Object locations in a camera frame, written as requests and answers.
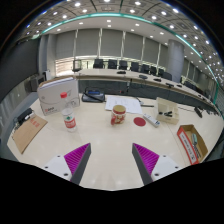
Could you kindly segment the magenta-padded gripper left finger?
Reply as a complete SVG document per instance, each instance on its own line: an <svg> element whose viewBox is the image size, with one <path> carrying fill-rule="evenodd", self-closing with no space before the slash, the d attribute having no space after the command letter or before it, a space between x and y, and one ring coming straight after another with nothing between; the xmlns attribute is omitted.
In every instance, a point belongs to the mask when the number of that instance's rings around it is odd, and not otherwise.
<svg viewBox="0 0 224 224"><path fill-rule="evenodd" d="M87 143L66 155L56 155L43 166L56 176L79 185L91 154L91 144Z"/></svg>

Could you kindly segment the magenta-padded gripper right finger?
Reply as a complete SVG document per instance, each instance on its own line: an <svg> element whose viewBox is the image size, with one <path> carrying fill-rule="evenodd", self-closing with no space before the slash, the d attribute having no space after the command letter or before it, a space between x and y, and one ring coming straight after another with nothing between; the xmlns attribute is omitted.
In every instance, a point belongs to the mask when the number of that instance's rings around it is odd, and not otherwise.
<svg viewBox="0 0 224 224"><path fill-rule="evenodd" d="M182 167L169 156L158 155L136 143L132 145L132 154L144 185L182 169Z"/></svg>

